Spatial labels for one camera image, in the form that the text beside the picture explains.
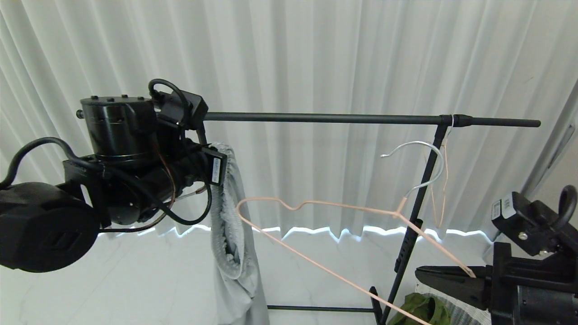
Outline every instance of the floor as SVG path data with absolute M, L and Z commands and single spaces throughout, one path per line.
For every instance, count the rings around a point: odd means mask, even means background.
M 345 278 L 387 296 L 403 235 L 367 229 L 361 238 L 344 233 L 292 232 L 285 241 Z M 255 234 L 269 304 L 370 308 L 362 293 Z M 484 235 L 448 234 L 443 244 L 469 265 L 483 264 Z M 427 241 L 418 241 L 397 305 L 414 290 L 420 265 L 450 265 Z M 209 232 L 170 231 L 158 236 L 101 236 L 76 264 L 46 273 L 0 269 L 2 313 L 10 325 L 181 325 L 214 324 L 213 260 Z M 375 324 L 369 313 L 270 311 L 271 324 Z

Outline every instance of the metal frame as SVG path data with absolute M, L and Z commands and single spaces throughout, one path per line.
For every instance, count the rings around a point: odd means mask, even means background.
M 467 127 L 470 125 L 495 125 L 508 127 L 539 127 L 539 120 L 523 119 L 495 119 L 485 117 L 472 117 L 468 115 L 438 115 L 438 116 L 412 116 L 412 115 L 347 115 L 347 114 L 308 114 L 308 113 L 226 113 L 207 112 L 205 121 L 262 121 L 262 122 L 300 122 L 300 123 L 359 123 L 359 124 L 421 124 L 437 125 L 433 145 L 438 149 L 441 147 L 448 127 Z M 432 176 L 434 166 L 438 156 L 430 150 L 428 161 L 421 182 L 427 182 Z M 417 227 L 421 228 L 423 221 L 418 219 L 421 205 L 424 201 L 427 186 L 419 189 L 412 214 L 409 220 Z M 399 285 L 405 274 L 407 263 L 412 255 L 413 247 L 416 244 L 417 233 L 411 228 L 407 228 L 403 238 L 402 246 L 399 250 L 398 258 L 395 262 L 396 272 L 394 284 L 391 288 L 387 301 L 393 303 L 399 290 Z M 377 295 L 375 287 L 371 287 L 370 292 Z M 270 305 L 269 309 L 281 309 L 291 311 L 328 311 L 328 312 L 371 312 L 375 315 L 378 325 L 385 325 L 391 309 L 386 307 L 381 311 L 378 301 L 372 300 L 372 308 L 346 308 L 346 307 L 318 307 L 318 306 L 280 306 Z

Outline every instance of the curtain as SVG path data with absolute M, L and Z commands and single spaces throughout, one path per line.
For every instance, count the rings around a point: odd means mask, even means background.
M 540 128 L 455 128 L 441 231 L 492 232 L 491 203 L 519 191 L 552 136 L 578 79 L 575 1 L 3 1 L 0 172 L 41 136 L 90 154 L 79 100 L 147 95 L 167 79 L 200 94 L 212 112 L 299 112 L 539 119 Z M 209 142 L 236 152 L 245 191 L 290 204 L 306 199 L 395 209 L 419 183 L 423 125 L 206 122 Z M 64 155 L 34 150 L 17 180 L 62 182 Z M 440 218 L 443 180 L 432 186 Z M 409 216 L 413 198 L 404 214 Z M 175 211 L 195 218 L 202 197 Z M 401 224 L 351 210 L 288 212 L 250 204 L 261 227 Z M 430 193 L 420 217 L 434 227 Z M 164 232 L 175 225 L 165 220 Z M 183 232 L 186 227 L 178 226 Z

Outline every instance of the clothes rack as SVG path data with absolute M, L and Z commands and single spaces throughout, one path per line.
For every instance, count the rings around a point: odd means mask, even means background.
M 471 125 L 492 125 L 507 127 L 539 127 L 539 120 L 526 119 L 499 119 L 486 117 L 472 117 L 463 114 L 437 115 L 437 116 L 412 116 L 412 115 L 348 115 L 348 114 L 314 114 L 314 113 L 228 113 L 228 112 L 207 112 L 205 121 L 261 121 L 261 122 L 293 122 L 293 123 L 351 123 L 351 124 L 420 124 L 437 125 L 433 137 L 433 145 L 440 149 L 446 132 L 449 127 L 468 127 Z M 430 180 L 437 155 L 432 150 L 429 153 L 427 163 L 421 182 Z M 418 219 L 421 205 L 425 198 L 427 186 L 422 187 L 417 192 L 416 200 L 413 204 L 412 214 L 409 221 L 421 229 L 423 221 Z M 395 280 L 392 285 L 387 301 L 393 303 L 399 290 L 399 285 L 405 274 L 407 264 L 412 255 L 413 248 L 417 241 L 417 233 L 411 228 L 406 228 L 403 242 L 395 261 Z M 369 291 L 377 295 L 375 287 Z M 269 305 L 269 309 L 281 309 L 292 311 L 327 311 L 327 312 L 369 312 L 375 316 L 377 325 L 385 325 L 391 309 L 386 307 L 383 311 L 381 305 L 375 299 L 371 299 L 371 308 L 346 308 L 346 307 L 320 307 L 320 306 L 281 306 Z

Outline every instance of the black horizontal rod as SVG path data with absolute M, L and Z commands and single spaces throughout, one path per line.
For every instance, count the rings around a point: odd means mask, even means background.
M 315 307 L 315 306 L 280 306 L 268 305 L 268 309 L 282 311 L 310 311 L 310 312 L 350 312 L 350 313 L 372 313 L 373 308 L 350 308 L 350 307 Z
M 301 122 L 301 123 L 359 123 L 359 124 L 426 124 L 455 127 L 469 125 L 501 125 L 538 127 L 538 120 L 494 119 L 451 115 L 369 115 L 369 114 L 315 114 L 315 113 L 232 113 L 207 112 L 206 121 Z

